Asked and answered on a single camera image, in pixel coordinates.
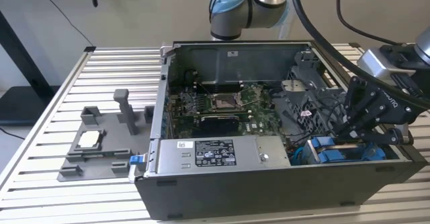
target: motherboard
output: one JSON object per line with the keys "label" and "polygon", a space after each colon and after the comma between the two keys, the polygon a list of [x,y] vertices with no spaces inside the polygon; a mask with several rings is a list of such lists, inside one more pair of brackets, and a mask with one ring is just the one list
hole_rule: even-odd
{"label": "motherboard", "polygon": [[199,85],[170,97],[174,138],[281,136],[286,132],[265,84],[241,84],[238,92],[211,93]]}

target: black stand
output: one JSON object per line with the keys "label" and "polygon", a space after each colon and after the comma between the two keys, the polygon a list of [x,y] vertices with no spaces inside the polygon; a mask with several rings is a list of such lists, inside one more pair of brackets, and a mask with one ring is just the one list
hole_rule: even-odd
{"label": "black stand", "polygon": [[0,45],[31,87],[12,87],[0,98],[0,125],[35,125],[59,86],[51,87],[0,12]]}

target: gray post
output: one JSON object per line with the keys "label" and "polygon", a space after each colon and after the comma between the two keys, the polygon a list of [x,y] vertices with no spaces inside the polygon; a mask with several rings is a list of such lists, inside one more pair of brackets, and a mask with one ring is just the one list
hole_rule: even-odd
{"label": "gray post", "polygon": [[117,89],[114,93],[114,100],[121,104],[121,111],[123,114],[123,118],[127,124],[129,132],[131,135],[138,134],[138,127],[135,124],[135,114],[134,108],[129,104],[129,90],[127,89]]}

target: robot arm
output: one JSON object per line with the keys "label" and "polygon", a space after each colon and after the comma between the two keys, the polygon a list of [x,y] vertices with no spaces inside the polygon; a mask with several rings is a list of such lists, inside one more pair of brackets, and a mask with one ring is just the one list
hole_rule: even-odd
{"label": "robot arm", "polygon": [[[428,49],[430,28],[420,35],[417,44],[369,49],[358,60],[360,67],[374,77],[412,96],[426,100],[428,81],[422,77],[430,71]],[[418,115],[428,109],[392,97],[380,87],[353,77],[345,101],[346,119],[334,127],[340,138],[357,137],[380,144],[413,144],[408,131]],[[385,134],[373,131],[378,124],[394,124]]]}
{"label": "robot arm", "polygon": [[234,40],[242,29],[273,27],[288,15],[286,4],[286,0],[217,0],[210,25],[213,39]]}

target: white label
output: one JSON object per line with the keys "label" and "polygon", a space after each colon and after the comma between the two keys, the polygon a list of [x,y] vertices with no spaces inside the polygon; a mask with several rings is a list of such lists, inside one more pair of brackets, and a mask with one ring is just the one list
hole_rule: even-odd
{"label": "white label", "polygon": [[178,142],[178,148],[193,148],[193,146],[194,146],[193,141]]}
{"label": "white label", "polygon": [[309,117],[310,115],[312,115],[312,112],[308,110],[301,112],[302,117]]}
{"label": "white label", "polygon": [[227,51],[227,57],[237,57],[239,55],[238,51]]}

